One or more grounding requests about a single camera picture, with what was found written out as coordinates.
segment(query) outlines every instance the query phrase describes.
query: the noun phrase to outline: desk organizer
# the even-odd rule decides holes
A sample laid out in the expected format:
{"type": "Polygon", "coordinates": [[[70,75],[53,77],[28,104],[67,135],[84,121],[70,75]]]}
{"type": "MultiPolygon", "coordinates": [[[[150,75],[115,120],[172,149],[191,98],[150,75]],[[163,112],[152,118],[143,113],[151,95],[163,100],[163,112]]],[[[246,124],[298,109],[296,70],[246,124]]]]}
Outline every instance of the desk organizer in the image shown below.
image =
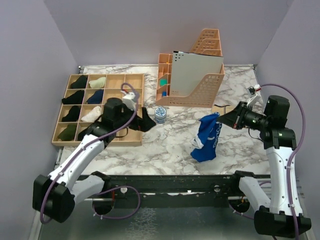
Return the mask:
{"type": "MultiPolygon", "coordinates": [[[[142,107],[144,106],[144,85],[145,78],[143,74],[83,74],[87,77],[86,88],[84,89],[71,89],[71,84],[74,83],[82,74],[73,74],[70,75],[67,88],[65,90],[64,97],[68,97],[79,90],[84,90],[84,97],[81,104],[76,104],[79,106],[80,115],[77,121],[75,122],[62,122],[62,118],[66,116],[74,104],[62,104],[58,116],[58,120],[55,126],[54,134],[52,137],[52,144],[58,147],[68,146],[68,147],[77,147],[81,142],[77,140],[78,134],[85,130],[92,122],[83,122],[81,118],[88,114],[94,107],[100,106],[101,110],[104,110],[104,105],[109,98],[119,98],[121,99],[123,94],[120,92],[122,83],[131,84],[139,93],[139,104],[137,114],[142,117],[142,107]],[[104,88],[90,88],[89,81],[97,80],[101,77],[106,77],[104,88]],[[87,100],[91,97],[97,90],[103,90],[103,98],[100,104],[88,104],[87,100]],[[58,135],[66,129],[68,125],[76,126],[76,133],[74,139],[71,141],[61,141],[58,139],[58,135]]],[[[117,132],[117,136],[124,136],[127,130],[122,129],[117,132]]],[[[129,129],[128,134],[122,138],[115,138],[109,146],[141,146],[142,145],[142,132],[134,131],[129,129]]]]}
{"type": "MultiPolygon", "coordinates": [[[[222,57],[219,30],[204,29],[190,52],[222,57]]],[[[208,73],[203,76],[189,96],[163,96],[164,92],[170,93],[172,61],[172,54],[159,54],[155,104],[158,106],[212,108],[225,76],[224,65],[222,64],[220,73],[208,73]],[[166,84],[161,85],[160,80],[166,80],[166,84]]]]}

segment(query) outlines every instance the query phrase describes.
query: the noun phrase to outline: blue towel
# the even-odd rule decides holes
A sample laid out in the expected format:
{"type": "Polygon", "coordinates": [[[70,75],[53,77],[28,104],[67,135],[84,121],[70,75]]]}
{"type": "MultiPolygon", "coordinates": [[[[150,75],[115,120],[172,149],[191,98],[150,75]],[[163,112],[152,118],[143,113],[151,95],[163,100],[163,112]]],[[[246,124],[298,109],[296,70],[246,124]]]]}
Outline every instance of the blue towel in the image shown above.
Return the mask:
{"type": "Polygon", "coordinates": [[[94,94],[88,98],[86,101],[88,104],[100,104],[102,102],[102,98],[104,97],[104,91],[102,89],[97,90],[94,94]]]}
{"type": "Polygon", "coordinates": [[[195,149],[191,152],[191,157],[199,163],[216,157],[218,137],[222,128],[222,123],[217,122],[219,115],[218,112],[215,112],[200,119],[201,124],[197,136],[192,141],[195,149]]]}

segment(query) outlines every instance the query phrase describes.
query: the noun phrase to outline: gray wall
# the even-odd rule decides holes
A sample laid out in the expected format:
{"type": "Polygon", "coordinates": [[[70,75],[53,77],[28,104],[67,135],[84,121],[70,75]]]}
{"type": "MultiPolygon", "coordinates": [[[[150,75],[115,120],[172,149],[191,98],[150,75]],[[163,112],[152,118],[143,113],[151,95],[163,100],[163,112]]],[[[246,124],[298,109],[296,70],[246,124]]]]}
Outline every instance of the gray wall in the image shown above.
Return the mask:
{"type": "Polygon", "coordinates": [[[155,64],[218,28],[225,64],[257,64],[293,0],[44,0],[80,65],[155,64]]]}
{"type": "Polygon", "coordinates": [[[42,0],[0,7],[0,239],[28,239],[33,181],[53,169],[51,145],[74,60],[42,0]]]}
{"type": "MultiPolygon", "coordinates": [[[[296,156],[296,172],[305,194],[305,205],[312,219],[313,230],[320,239],[319,206],[319,137],[320,137],[320,1],[295,0],[278,31],[262,56],[257,68],[260,84],[279,83],[290,88],[300,99],[306,114],[306,133],[296,156]]],[[[265,87],[265,95],[288,96],[284,90],[265,87]]],[[[301,135],[301,114],[291,103],[288,126],[298,139],[301,135]]]]}

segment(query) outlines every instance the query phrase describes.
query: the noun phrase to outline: white marble surface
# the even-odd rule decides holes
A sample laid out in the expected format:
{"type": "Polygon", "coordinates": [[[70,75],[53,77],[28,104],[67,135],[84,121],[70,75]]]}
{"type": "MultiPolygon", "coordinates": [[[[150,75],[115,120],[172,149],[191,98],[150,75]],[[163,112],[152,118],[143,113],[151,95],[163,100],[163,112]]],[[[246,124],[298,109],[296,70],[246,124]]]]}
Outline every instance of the white marble surface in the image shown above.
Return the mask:
{"type": "MultiPolygon", "coordinates": [[[[158,67],[155,65],[88,66],[85,74],[144,73],[144,106],[154,117],[158,67]]],[[[236,106],[247,101],[246,88],[257,84],[252,66],[226,67],[225,77],[215,99],[217,105],[236,106]]],[[[252,139],[248,130],[234,130],[223,126],[218,145],[217,157],[199,163],[192,159],[193,147],[190,141],[199,128],[199,119],[211,113],[209,108],[166,107],[167,119],[149,132],[143,134],[142,146],[107,147],[94,158],[83,174],[100,171],[109,175],[213,175],[233,174],[235,170],[269,174],[266,152],[260,141],[252,139]]],[[[256,111],[262,111],[262,100],[256,111]]],[[[257,137],[258,132],[251,131],[257,137]]],[[[74,150],[65,147],[61,162],[74,150]]]]}

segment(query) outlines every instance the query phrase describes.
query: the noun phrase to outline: wooden box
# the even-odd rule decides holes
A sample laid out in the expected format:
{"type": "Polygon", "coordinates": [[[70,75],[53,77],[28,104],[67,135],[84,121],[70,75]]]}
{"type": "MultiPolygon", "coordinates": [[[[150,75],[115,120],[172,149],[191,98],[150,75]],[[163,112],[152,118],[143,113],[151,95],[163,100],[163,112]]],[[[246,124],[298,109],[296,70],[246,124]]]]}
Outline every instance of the wooden box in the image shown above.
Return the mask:
{"type": "MultiPolygon", "coordinates": [[[[58,147],[61,146],[69,146],[69,147],[77,147],[80,144],[80,141],[77,141],[78,134],[86,129],[92,122],[83,122],[81,118],[89,113],[94,107],[100,106],[102,111],[104,110],[104,104],[107,102],[108,98],[119,98],[122,99],[123,94],[121,91],[122,83],[131,84],[139,93],[139,105],[138,105],[138,115],[142,117],[142,107],[144,105],[144,85],[145,78],[143,74],[83,74],[87,77],[86,88],[84,89],[71,89],[71,84],[74,83],[82,74],[73,74],[70,75],[67,88],[65,90],[64,97],[67,98],[70,95],[74,94],[76,91],[84,90],[84,97],[81,104],[76,104],[76,106],[80,107],[80,116],[75,122],[62,122],[62,118],[66,116],[75,104],[62,104],[59,112],[59,116],[57,118],[57,123],[55,126],[54,134],[52,137],[52,144],[58,147]],[[106,77],[105,85],[103,88],[91,88],[89,85],[89,81],[96,80],[101,77],[106,77]],[[95,91],[103,90],[103,99],[100,104],[88,104],[87,100],[90,98],[95,91]],[[61,141],[58,139],[58,135],[68,126],[68,125],[76,126],[75,137],[71,141],[61,141]]],[[[123,136],[126,134],[126,129],[122,129],[117,133],[117,136],[123,136]]],[[[140,146],[142,145],[142,132],[134,131],[129,129],[128,135],[122,138],[115,138],[109,146],[140,146]]]]}

